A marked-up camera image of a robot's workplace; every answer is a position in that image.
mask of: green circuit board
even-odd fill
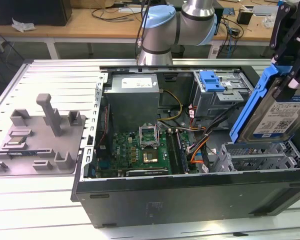
[[[128,138],[133,136],[132,143]],[[143,134],[143,141],[153,141],[153,134]],[[170,172],[169,157],[166,147],[166,134],[159,134],[159,147],[157,148],[157,162],[143,162],[143,150],[140,146],[140,136],[138,132],[119,132],[113,138],[113,158],[111,160],[111,169],[151,169],[164,168]]]
[[[157,162],[144,162],[145,150],[140,145],[139,132],[117,132],[113,136],[112,156],[109,164],[102,171],[102,177],[114,177],[113,170],[128,169],[166,169],[168,174],[172,174],[170,160],[167,150],[166,133],[159,132],[159,146],[152,149],[157,154]],[[142,132],[143,141],[153,141],[153,132]],[[182,147],[189,145],[189,138],[186,132],[180,133]]]

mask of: gray floor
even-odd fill
[[[57,43],[56,45],[62,59],[133,59],[134,44],[119,43],[94,43],[93,55],[89,55],[86,43]],[[48,49],[44,43],[16,42],[14,48],[25,59],[50,59]],[[207,58],[210,46],[185,46],[183,58],[202,59]],[[238,46],[233,53],[234,59],[258,59],[264,47],[260,46]],[[13,78],[23,61],[12,50],[9,54],[10,46],[5,47],[5,52],[0,54],[0,95],[6,85]],[[226,58],[227,54],[221,53],[219,58]]]

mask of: blue joint cover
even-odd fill
[[[246,102],[242,112],[240,113],[238,119],[233,125],[230,131],[230,138],[232,142],[236,142],[239,137],[239,131],[244,126],[245,122],[249,120],[249,116],[254,110],[255,105],[259,102],[260,99],[264,98],[268,89],[266,88],[267,83],[272,76],[276,74],[285,75],[290,72],[292,66],[275,66],[273,63],[266,69],[264,69],[262,76],[260,77],[257,85],[255,86],[253,93]]]
[[[225,88],[221,86],[219,78],[214,71],[200,71],[200,80],[207,92],[224,92]]]
[[[146,23],[142,27],[152,29],[170,21],[176,15],[176,9],[173,6],[157,5],[149,8]]]
[[[210,41],[212,40],[212,38],[215,35],[216,29],[217,29],[217,15],[214,14],[213,25],[212,25],[209,33],[207,34],[207,36],[205,37],[205,39],[202,42],[200,42],[197,46],[209,44]]]

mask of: motherboard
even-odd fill
[[[189,145],[188,134],[182,130],[153,131],[152,128],[150,131],[115,132],[111,156],[96,160],[96,177],[187,173],[189,169],[185,152]]]

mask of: gray plastic base plate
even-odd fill
[[[4,151],[2,147],[11,139],[11,137],[9,136],[9,133],[11,131],[31,130],[32,135],[28,136],[25,140],[25,144],[27,145],[26,151],[29,151],[31,153],[31,150],[53,149],[53,152],[55,154],[53,154],[52,156],[44,157],[39,157],[38,155],[10,155],[11,159],[8,159],[9,157],[2,156],[2,158],[0,157],[0,162],[3,162],[8,168],[0,170],[0,176],[73,173],[76,168],[76,161],[86,117],[84,115],[81,115],[81,119],[82,125],[70,126],[68,117],[61,116],[61,136],[58,137],[53,134],[51,127],[45,123],[42,116],[31,116],[31,118],[24,119],[26,126],[12,125],[7,132],[7,135],[5,136],[2,145],[0,146],[0,151]],[[57,152],[62,159],[64,159],[67,152],[69,152],[71,157],[70,162],[67,161],[66,164],[64,162],[59,162],[57,165],[57,163],[55,162],[55,155]]]

